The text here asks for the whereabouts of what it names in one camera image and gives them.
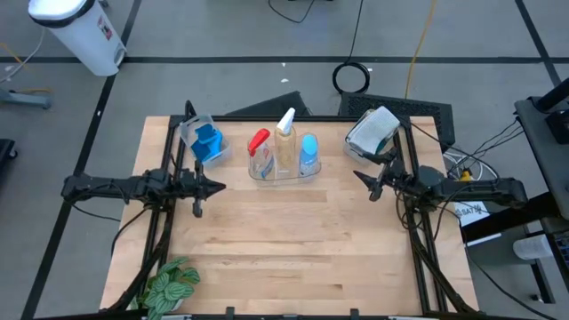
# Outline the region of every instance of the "yellow cable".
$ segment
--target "yellow cable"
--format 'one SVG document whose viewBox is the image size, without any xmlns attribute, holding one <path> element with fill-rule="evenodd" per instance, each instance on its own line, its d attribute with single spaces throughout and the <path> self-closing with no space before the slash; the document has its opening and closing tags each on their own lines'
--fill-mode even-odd
<svg viewBox="0 0 569 320">
<path fill-rule="evenodd" d="M 8 54 L 10 54 L 12 56 L 12 58 L 16 59 L 16 61 L 18 61 L 18 63 L 21 64 L 21 66 L 24 69 L 26 69 L 27 71 L 30 71 L 28 66 L 26 66 L 26 64 L 24 64 L 24 62 L 22 62 L 20 60 L 20 58 L 18 58 L 18 55 L 16 53 L 14 53 L 12 50 L 10 50 L 10 48 L 8 48 L 7 44 L 0 43 L 0 46 L 2 46 L 4 48 L 4 50 L 6 50 L 6 52 L 8 52 Z"/>
<path fill-rule="evenodd" d="M 411 85 L 411 78 L 413 76 L 413 68 L 415 67 L 415 61 L 417 60 L 417 56 L 419 55 L 419 51 L 421 50 L 421 46 L 423 45 L 423 41 L 425 40 L 425 35 L 427 35 L 427 30 L 429 29 L 430 22 L 433 20 L 433 14 L 435 13 L 436 5 L 437 5 L 437 0 L 432 0 L 430 3 L 429 17 L 427 18 L 427 22 L 425 22 L 425 28 L 423 29 L 423 33 L 421 34 L 421 40 L 419 40 L 419 45 L 417 45 L 417 50 L 415 50 L 415 54 L 413 55 L 413 59 L 411 60 L 411 65 L 409 66 L 409 72 L 407 73 L 407 85 L 405 86 L 406 99 L 407 99 L 407 93 L 409 92 L 409 85 Z"/>
<path fill-rule="evenodd" d="M 12 56 L 12 58 L 14 58 L 16 61 L 18 61 L 19 64 L 21 64 L 21 66 L 26 69 L 29 72 L 32 72 L 32 70 L 30 68 L 28 68 L 28 66 L 26 66 L 26 64 L 24 62 L 22 62 L 22 60 L 20 60 L 20 58 L 18 58 L 18 55 L 16 53 L 14 53 L 12 50 L 10 50 L 10 48 L 8 48 L 8 45 L 5 43 L 0 43 L 0 46 L 4 48 L 4 50 L 6 50 L 6 52 L 8 52 L 8 54 L 10 54 Z M 48 92 L 51 93 L 52 89 L 50 88 L 29 88 L 29 89 L 21 89 L 21 90 L 17 90 L 17 93 L 35 93 L 35 92 Z"/>
<path fill-rule="evenodd" d="M 49 92 L 49 93 L 51 93 L 52 90 L 50 88 L 29 88 L 29 89 L 16 90 L 16 93 L 35 93 L 35 92 Z"/>
</svg>

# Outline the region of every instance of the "blue sponge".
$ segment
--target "blue sponge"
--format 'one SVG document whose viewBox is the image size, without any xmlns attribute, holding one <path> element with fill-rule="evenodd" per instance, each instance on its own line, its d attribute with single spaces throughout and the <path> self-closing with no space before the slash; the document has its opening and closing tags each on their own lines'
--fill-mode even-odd
<svg viewBox="0 0 569 320">
<path fill-rule="evenodd" d="M 196 129 L 197 140 L 192 144 L 192 151 L 200 162 L 207 161 L 221 153 L 223 135 L 211 124 Z"/>
</svg>

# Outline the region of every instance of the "clear bottle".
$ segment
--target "clear bottle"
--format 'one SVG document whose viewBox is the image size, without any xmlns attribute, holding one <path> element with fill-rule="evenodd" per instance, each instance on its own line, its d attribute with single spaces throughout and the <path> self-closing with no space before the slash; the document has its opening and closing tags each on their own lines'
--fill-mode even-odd
<svg viewBox="0 0 569 320">
<path fill-rule="evenodd" d="M 276 173 L 289 176 L 296 166 L 296 131 L 293 127 L 294 108 L 289 108 L 275 129 Z"/>
<path fill-rule="evenodd" d="M 273 170 L 275 160 L 266 142 L 268 136 L 270 136 L 269 130 L 260 129 L 249 141 L 247 147 L 250 157 L 249 166 L 254 178 L 266 179 Z"/>
</svg>

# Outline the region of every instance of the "potted plant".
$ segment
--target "potted plant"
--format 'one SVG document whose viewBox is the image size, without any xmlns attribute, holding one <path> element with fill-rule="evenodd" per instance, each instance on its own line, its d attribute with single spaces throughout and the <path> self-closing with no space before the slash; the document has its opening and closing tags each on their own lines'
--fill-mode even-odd
<svg viewBox="0 0 569 320">
<path fill-rule="evenodd" d="M 180 269 L 188 258 L 179 257 L 164 264 L 147 281 L 145 292 L 131 301 L 131 309 L 148 308 L 148 320 L 160 320 L 162 315 L 180 307 L 182 301 L 194 293 L 192 284 L 198 284 L 195 268 Z"/>
</svg>

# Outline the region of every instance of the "wooden table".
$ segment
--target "wooden table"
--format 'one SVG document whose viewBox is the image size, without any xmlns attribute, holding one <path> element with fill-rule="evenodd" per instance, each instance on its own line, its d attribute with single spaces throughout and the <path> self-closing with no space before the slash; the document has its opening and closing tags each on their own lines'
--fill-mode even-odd
<svg viewBox="0 0 569 320">
<path fill-rule="evenodd" d="M 168 120 L 147 118 L 134 174 L 160 166 Z M 412 120 L 437 135 L 431 117 Z M 298 135 L 317 135 L 322 171 L 309 184 L 278 188 L 260 188 L 249 177 L 245 149 L 257 129 L 275 124 L 218 125 L 233 156 L 205 174 L 227 189 L 203 203 L 202 219 L 192 215 L 192 200 L 177 202 L 169 259 L 188 256 L 188 266 L 202 277 L 177 313 L 223 314 L 232 306 L 238 314 L 347 315 L 350 308 L 362 315 L 421 314 L 409 235 L 395 213 L 394 194 L 385 187 L 381 199 L 370 202 L 352 170 L 377 175 L 380 167 L 361 167 L 342 152 L 353 123 L 296 123 Z M 439 144 L 417 130 L 413 137 L 420 163 L 443 171 Z M 185 159 L 193 168 L 190 153 Z M 123 223 L 140 208 L 126 206 Z M 141 217 L 116 243 L 102 308 L 115 302 L 139 271 L 149 219 L 150 214 Z M 443 273 L 477 308 L 461 232 L 451 214 L 444 215 L 436 244 Z M 426 268 L 425 275 L 436 309 Z"/>
</svg>

